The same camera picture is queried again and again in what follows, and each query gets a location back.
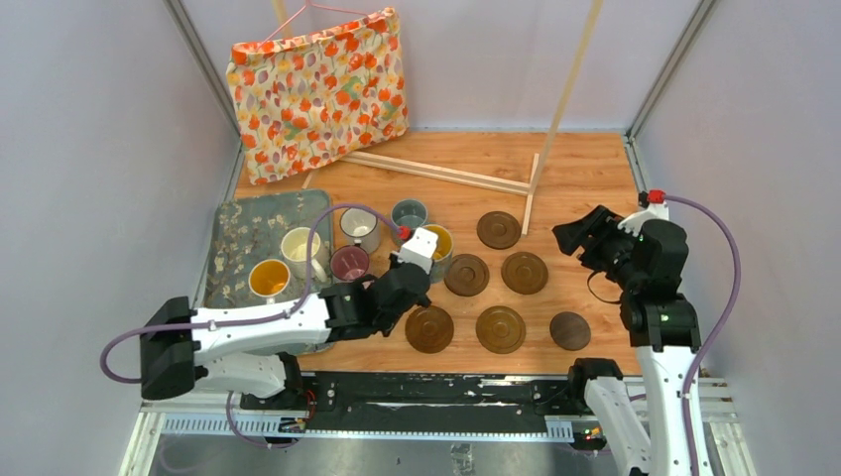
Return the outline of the pink mug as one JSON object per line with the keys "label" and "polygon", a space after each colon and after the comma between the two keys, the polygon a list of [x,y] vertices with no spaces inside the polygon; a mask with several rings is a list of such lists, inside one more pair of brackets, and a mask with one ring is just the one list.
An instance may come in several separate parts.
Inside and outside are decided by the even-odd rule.
{"label": "pink mug", "polygon": [[370,257],[359,246],[343,246],[332,254],[329,265],[335,280],[352,282],[368,273]]}

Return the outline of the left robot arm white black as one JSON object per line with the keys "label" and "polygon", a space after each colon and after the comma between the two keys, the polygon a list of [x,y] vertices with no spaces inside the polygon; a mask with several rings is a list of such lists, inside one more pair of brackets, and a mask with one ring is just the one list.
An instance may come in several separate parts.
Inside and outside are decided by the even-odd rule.
{"label": "left robot arm white black", "polygon": [[268,398],[295,408],[303,382],[289,347],[389,335],[416,305],[428,306],[431,280],[416,264],[393,266],[292,301],[222,309],[191,308],[187,297],[168,299],[140,338],[141,395],[162,401],[196,388]]}

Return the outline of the small dark brown coaster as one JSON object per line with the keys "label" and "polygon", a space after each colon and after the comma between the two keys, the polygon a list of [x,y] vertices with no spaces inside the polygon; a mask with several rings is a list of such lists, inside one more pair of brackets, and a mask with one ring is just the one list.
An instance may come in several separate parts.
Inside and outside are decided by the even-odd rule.
{"label": "small dark brown coaster", "polygon": [[572,311],[555,315],[549,325],[552,341],[567,351],[584,349],[591,341],[591,328],[586,319]]}

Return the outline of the blue mug yellow inside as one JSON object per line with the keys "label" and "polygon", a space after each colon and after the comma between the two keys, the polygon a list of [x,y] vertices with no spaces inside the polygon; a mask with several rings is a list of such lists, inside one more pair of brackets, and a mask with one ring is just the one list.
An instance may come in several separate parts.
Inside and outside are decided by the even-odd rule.
{"label": "blue mug yellow inside", "polygon": [[437,236],[436,249],[433,253],[433,263],[429,275],[431,282],[437,284],[445,279],[451,266],[453,237],[446,228],[439,224],[427,224],[423,228]]}

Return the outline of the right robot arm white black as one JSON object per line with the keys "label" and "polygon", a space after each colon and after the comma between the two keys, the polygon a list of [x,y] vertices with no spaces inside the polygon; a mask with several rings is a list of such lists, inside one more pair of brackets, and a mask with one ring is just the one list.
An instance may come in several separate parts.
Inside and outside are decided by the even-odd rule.
{"label": "right robot arm white black", "polygon": [[621,290],[621,321],[642,370],[648,420],[632,405],[618,364],[579,358],[569,369],[566,399],[591,414],[621,475],[710,475],[692,363],[701,348],[694,306],[678,290],[688,257],[685,230],[653,204],[627,218],[599,205],[552,233],[559,250]]}

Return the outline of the white grey mug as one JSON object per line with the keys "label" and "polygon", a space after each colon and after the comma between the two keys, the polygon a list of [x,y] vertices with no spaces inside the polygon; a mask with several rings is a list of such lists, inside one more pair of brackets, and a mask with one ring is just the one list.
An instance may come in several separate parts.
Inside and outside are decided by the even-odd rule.
{"label": "white grey mug", "polygon": [[348,208],[342,213],[339,225],[349,245],[360,247],[369,255],[378,250],[381,243],[380,220],[372,212]]}

